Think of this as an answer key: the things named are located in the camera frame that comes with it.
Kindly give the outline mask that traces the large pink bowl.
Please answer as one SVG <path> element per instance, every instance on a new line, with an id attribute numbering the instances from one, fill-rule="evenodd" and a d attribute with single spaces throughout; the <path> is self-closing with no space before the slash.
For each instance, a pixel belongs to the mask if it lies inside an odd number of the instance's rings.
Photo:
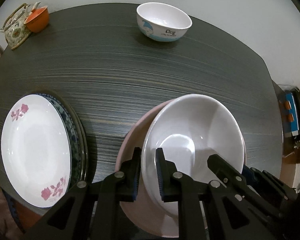
<path id="1" fill-rule="evenodd" d="M 163 102 L 142 116 L 126 135 L 116 160 L 116 168 L 119 168 L 124 161 L 132 158 L 135 147 L 141 148 L 150 128 L 152 121 L 157 114 L 171 101 Z M 179 235 L 178 216 L 171 217 L 159 210 L 150 199 L 140 172 L 138 195 L 134 202 L 122 202 L 121 207 L 126 216 L 140 229 L 147 233 L 167 238 L 176 238 Z"/>

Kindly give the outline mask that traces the large blue floral plate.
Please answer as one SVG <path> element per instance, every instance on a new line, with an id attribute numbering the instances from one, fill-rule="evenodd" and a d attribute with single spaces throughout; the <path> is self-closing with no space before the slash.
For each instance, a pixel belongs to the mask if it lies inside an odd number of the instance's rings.
<path id="1" fill-rule="evenodd" d="M 88 146 L 87 146 L 87 140 L 85 138 L 85 130 L 83 128 L 83 125 L 82 125 L 78 115 L 75 113 L 75 110 L 69 104 L 67 104 L 64 100 L 59 100 L 59 101 L 68 110 L 68 112 L 75 124 L 75 128 L 77 130 L 77 134 L 78 134 L 78 138 L 79 138 L 79 152 L 80 152 L 81 158 L 82 158 L 82 161 L 81 161 L 82 174 L 81 174 L 81 178 L 79 181 L 86 180 L 89 164 L 88 164 Z"/>

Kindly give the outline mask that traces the white Rabbit bowl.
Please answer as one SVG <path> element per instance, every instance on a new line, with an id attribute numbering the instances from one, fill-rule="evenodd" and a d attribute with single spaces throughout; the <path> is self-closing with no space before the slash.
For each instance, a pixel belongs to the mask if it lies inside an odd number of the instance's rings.
<path id="1" fill-rule="evenodd" d="M 152 202 L 167 215 L 178 216 L 177 203 L 164 203 L 158 185 L 155 151 L 162 148 L 165 159 L 194 180 L 208 183 L 216 175 L 207 159 L 218 154 L 238 172 L 245 162 L 242 132 L 231 112 L 218 100 L 202 94 L 174 99 L 152 121 L 141 155 L 141 172 Z"/>

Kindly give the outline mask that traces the small blue floral plate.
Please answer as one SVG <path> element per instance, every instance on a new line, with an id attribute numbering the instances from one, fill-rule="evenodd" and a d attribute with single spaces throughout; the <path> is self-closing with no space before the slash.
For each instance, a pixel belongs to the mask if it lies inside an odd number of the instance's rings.
<path id="1" fill-rule="evenodd" d="M 39 96 L 43 96 L 46 98 L 50 103 L 52 103 L 53 107 L 57 110 L 61 119 L 64 123 L 64 126 L 67 131 L 70 150 L 71 150 L 71 172 L 70 172 L 70 180 L 69 186 L 70 189 L 73 187 L 81 178 L 82 174 L 82 158 L 79 152 L 79 138 L 77 134 L 77 130 L 75 128 L 75 124 L 68 112 L 68 110 L 61 104 L 59 100 L 54 98 L 49 94 L 38 93 Z"/>

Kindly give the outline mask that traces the white plate pink flowers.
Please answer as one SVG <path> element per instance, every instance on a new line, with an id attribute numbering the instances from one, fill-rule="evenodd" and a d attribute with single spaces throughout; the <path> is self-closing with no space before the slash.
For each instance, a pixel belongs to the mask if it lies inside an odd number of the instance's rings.
<path id="1" fill-rule="evenodd" d="M 66 193 L 71 177 L 71 147 L 65 124 L 41 95 L 19 99 L 6 116 L 1 156 L 15 191 L 29 204 L 48 208 Z"/>

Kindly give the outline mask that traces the blue box on shelf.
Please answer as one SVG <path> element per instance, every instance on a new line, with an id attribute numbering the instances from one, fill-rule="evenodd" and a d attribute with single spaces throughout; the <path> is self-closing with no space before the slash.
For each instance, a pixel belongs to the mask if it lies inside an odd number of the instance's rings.
<path id="1" fill-rule="evenodd" d="M 296 104 L 294 101 L 293 94 L 291 92 L 285 94 L 285 101 L 283 103 L 287 113 L 287 120 L 290 125 L 291 136 L 299 135 L 299 124 L 298 124 L 298 114 L 296 111 Z"/>

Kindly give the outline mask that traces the white Dog bowl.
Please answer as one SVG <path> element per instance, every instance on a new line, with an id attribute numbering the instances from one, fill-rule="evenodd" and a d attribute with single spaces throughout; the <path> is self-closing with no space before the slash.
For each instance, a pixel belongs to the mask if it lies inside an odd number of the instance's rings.
<path id="1" fill-rule="evenodd" d="M 139 5 L 136 18 L 140 31 L 159 42 L 177 41 L 192 27 L 192 20 L 187 13 L 159 2 Z"/>

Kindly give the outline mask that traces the orange cup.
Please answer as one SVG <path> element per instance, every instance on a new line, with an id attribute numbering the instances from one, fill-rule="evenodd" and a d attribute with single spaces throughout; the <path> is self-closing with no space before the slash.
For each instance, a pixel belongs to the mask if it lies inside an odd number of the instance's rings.
<path id="1" fill-rule="evenodd" d="M 49 11 L 47 6 L 32 9 L 30 15 L 24 21 L 26 27 L 33 33 L 41 32 L 49 23 Z"/>

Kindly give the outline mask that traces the floral ceramic teapot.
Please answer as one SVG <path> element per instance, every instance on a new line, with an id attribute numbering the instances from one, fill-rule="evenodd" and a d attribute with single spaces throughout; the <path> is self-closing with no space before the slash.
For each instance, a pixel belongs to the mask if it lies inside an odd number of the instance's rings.
<path id="1" fill-rule="evenodd" d="M 34 4 L 23 3 L 8 16 L 0 28 L 0 32 L 5 35 L 5 40 L 12 50 L 19 47 L 31 34 L 31 31 L 25 25 L 25 21 L 32 11 L 37 9 L 39 4 L 40 2 Z"/>

